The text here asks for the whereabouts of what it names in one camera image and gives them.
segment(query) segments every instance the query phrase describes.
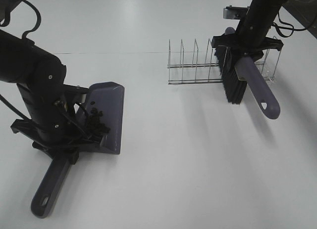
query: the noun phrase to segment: dish rack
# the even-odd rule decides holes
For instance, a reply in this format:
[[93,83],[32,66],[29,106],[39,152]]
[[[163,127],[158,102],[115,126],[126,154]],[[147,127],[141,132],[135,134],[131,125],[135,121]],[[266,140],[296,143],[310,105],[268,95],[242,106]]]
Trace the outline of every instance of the dish rack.
[[[172,52],[171,41],[168,40],[168,84],[221,83],[220,67],[214,52],[210,39],[208,39],[206,52],[199,51],[196,39],[193,51],[185,51],[183,40],[181,40],[179,51]],[[274,82],[280,56],[281,51],[268,49],[263,58],[255,62],[266,81]]]

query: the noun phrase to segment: white table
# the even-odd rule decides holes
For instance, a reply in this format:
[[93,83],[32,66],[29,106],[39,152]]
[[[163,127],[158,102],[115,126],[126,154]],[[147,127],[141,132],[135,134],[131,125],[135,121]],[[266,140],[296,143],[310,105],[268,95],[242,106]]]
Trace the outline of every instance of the white table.
[[[65,83],[125,86],[121,154],[81,154],[53,213],[38,219],[30,202],[51,160],[11,132],[17,116],[0,104],[1,229],[316,228],[317,40],[309,32],[283,39],[271,85],[281,115],[269,120],[249,89],[237,106],[222,84],[167,85],[168,39],[205,44],[236,27],[222,19],[225,6],[251,0],[29,1],[43,19],[29,38],[67,65]],[[22,4],[4,30],[20,36],[34,22]],[[16,86],[0,86],[27,113]]]

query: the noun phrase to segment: brush handle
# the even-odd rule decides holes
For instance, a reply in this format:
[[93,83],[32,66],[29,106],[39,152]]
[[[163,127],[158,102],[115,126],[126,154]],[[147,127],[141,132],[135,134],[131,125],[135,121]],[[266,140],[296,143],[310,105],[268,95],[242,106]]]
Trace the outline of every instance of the brush handle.
[[235,64],[235,69],[237,75],[248,82],[252,94],[263,114],[269,119],[277,119],[281,112],[279,103],[254,64],[254,61],[249,56],[242,57]]

